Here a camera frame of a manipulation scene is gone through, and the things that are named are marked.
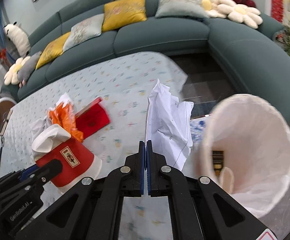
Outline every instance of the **embroidered pillow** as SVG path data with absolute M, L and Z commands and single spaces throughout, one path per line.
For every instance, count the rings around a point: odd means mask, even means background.
M 100 36 L 102 34 L 103 21 L 104 14 L 98 14 L 74 25 L 64 44 L 63 52 L 86 40 Z
M 103 32 L 147 20 L 145 0 L 117 0 L 104 5 Z
M 201 0 L 159 0 L 155 17 L 208 18 Z
M 60 55 L 63 54 L 63 46 L 69 37 L 70 32 L 65 33 L 64 35 L 60 36 L 59 38 L 51 41 L 46 48 L 44 49 L 41 57 L 39 58 L 36 69 L 39 69 L 41 66 L 45 65 L 46 63 L 56 59 Z

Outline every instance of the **floor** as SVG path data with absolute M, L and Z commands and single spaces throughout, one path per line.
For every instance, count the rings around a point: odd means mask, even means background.
M 183 100 L 195 103 L 192 117 L 210 113 L 216 103 L 236 93 L 224 72 L 209 54 L 181 55 L 171 58 L 188 74 L 182 94 Z M 288 235 L 290 188 L 273 210 L 260 220 L 276 234 L 278 240 L 283 240 Z
M 194 102 L 192 118 L 209 114 L 219 101 L 235 94 L 228 78 L 208 53 L 171 57 L 188 75 L 183 100 Z

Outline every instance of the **light blue pillow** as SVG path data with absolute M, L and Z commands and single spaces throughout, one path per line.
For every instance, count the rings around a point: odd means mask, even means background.
M 159 0 L 155 17 L 209 18 L 201 6 L 201 0 Z
M 104 14 L 98 14 L 74 25 L 63 46 L 63 51 L 66 51 L 86 40 L 100 36 L 102 34 L 103 21 Z

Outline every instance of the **light blue tablecloth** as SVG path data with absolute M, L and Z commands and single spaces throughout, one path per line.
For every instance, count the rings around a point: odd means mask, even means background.
M 138 152 L 139 141 L 145 140 L 147 97 L 157 79 L 180 98 L 187 75 L 168 57 L 141 52 L 85 68 L 35 92 L 13 108 L 4 134 L 0 177 L 34 164 L 29 124 L 46 116 L 65 92 L 76 112 L 99 96 L 104 99 L 111 123 L 83 144 L 103 160 L 99 178 L 107 176 L 124 164 L 126 156 Z M 44 188 L 44 205 L 34 217 L 61 196 L 50 182 Z M 172 239 L 167 198 L 125 198 L 120 239 Z

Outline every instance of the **red tissue box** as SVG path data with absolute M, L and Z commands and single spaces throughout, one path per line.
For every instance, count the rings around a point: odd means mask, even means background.
M 101 97 L 96 98 L 76 116 L 76 127 L 84 133 L 84 138 L 96 133 L 110 123 L 106 110 L 100 105 Z

